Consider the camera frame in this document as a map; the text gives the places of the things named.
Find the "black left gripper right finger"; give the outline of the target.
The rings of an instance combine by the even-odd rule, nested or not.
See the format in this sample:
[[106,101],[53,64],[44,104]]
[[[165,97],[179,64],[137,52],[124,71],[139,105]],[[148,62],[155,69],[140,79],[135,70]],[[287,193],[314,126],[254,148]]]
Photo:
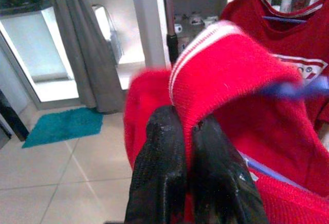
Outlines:
[[192,130],[195,223],[268,223],[247,165],[209,115]]

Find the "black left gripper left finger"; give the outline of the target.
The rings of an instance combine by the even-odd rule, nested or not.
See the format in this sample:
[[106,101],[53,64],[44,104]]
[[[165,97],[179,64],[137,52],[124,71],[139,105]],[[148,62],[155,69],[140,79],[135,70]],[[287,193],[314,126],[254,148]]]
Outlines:
[[182,126],[173,106],[149,118],[132,174],[125,223],[183,223],[187,166]]

